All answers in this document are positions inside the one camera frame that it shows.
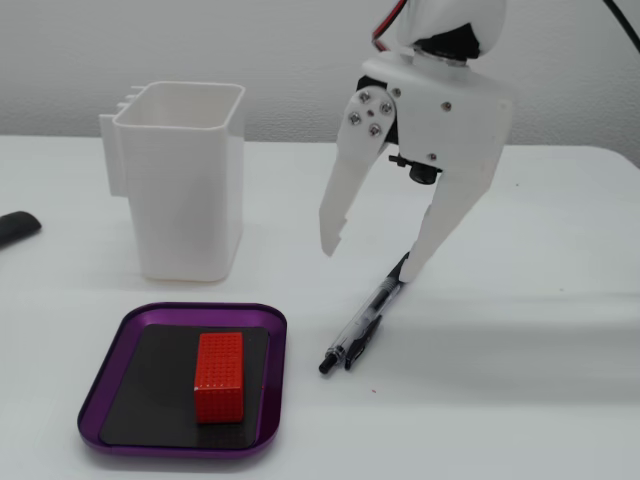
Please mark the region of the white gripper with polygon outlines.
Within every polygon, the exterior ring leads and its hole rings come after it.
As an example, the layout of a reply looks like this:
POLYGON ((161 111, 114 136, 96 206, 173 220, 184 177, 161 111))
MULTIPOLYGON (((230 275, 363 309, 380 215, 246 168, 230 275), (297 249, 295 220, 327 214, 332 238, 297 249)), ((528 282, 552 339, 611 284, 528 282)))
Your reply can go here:
POLYGON ((387 90, 360 89, 346 107, 319 209, 321 248, 334 254, 346 215, 396 119, 399 153, 444 172, 401 269, 400 280, 412 282, 489 189, 509 137, 514 90, 425 53, 380 53, 362 70, 387 90))

